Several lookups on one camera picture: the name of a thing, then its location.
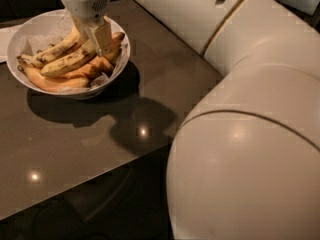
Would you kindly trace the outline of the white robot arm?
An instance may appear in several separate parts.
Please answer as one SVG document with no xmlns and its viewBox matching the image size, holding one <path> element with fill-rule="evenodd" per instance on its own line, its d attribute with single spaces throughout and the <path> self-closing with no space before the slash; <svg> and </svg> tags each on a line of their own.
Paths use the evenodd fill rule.
<svg viewBox="0 0 320 240">
<path fill-rule="evenodd" d="M 171 146 L 171 240 L 320 240 L 318 33 L 275 0 L 135 1 L 222 77 Z"/>
</svg>

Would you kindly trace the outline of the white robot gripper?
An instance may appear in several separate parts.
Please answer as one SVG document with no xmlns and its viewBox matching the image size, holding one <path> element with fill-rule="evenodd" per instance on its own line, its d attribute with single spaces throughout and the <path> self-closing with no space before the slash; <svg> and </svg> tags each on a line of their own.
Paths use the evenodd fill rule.
<svg viewBox="0 0 320 240">
<path fill-rule="evenodd" d="M 104 56 L 111 47 L 111 23 L 103 16 L 110 0 L 61 0 L 67 11 L 74 17 L 72 21 L 82 42 L 90 39 L 98 56 Z M 81 21 L 88 22 L 84 27 Z"/>
</svg>

